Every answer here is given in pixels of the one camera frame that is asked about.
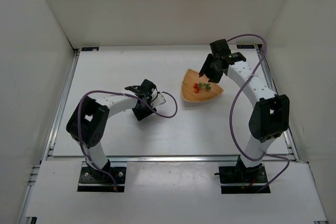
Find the red cherries with green leaves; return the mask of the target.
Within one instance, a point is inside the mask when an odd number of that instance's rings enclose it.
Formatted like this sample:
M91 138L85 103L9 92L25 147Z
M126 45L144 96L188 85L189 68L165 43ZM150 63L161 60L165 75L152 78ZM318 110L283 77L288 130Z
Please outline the red cherries with green leaves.
M194 83L193 84L193 89L195 93L199 93L202 89L209 91L211 89L211 84L210 83Z

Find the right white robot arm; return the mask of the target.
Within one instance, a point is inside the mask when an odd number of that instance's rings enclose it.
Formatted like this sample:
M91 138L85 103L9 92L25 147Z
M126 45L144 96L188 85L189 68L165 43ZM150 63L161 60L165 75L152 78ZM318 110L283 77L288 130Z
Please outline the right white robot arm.
M253 107L248 122L250 139L246 148L239 150L237 163L244 169L259 167L270 145L289 127L289 98L265 86L243 54L231 52L225 39L210 43L210 48L199 76L210 83L227 76L239 86L238 93L248 98Z

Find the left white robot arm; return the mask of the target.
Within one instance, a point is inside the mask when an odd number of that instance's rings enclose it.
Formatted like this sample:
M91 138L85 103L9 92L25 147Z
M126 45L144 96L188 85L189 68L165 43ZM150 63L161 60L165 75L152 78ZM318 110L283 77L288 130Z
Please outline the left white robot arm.
M101 146L101 139L108 118L122 111L131 109L138 121L143 120L156 111L152 102L156 85L145 79L139 86L125 88L127 95L108 96L93 99L86 96L71 115L66 131L84 151L89 174L98 183L113 182L116 179L115 169L111 167Z

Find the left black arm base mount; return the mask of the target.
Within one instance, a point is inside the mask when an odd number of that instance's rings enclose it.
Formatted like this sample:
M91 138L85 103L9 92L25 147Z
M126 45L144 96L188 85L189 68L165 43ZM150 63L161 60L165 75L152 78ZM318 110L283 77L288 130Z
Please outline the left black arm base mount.
M82 165L77 191L92 193L123 193L125 190L125 179L127 168L125 166L110 167L110 175L94 170L88 165Z

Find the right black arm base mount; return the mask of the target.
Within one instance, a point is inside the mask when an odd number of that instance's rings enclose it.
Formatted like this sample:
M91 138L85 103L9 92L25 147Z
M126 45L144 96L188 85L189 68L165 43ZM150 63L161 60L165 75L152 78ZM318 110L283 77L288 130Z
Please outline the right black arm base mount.
M219 177L221 194L270 194L264 165L252 172L241 173L236 166L220 166L214 174Z

